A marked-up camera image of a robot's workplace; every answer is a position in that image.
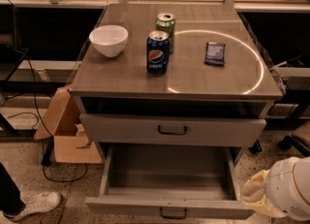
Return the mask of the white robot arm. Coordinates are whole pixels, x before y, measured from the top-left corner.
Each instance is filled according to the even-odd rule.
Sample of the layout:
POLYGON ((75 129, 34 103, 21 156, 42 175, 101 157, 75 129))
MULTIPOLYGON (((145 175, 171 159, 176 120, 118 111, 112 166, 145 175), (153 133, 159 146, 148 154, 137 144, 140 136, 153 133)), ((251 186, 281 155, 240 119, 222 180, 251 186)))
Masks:
POLYGON ((310 220, 310 157, 277 161, 241 187, 241 201, 269 217, 310 220))

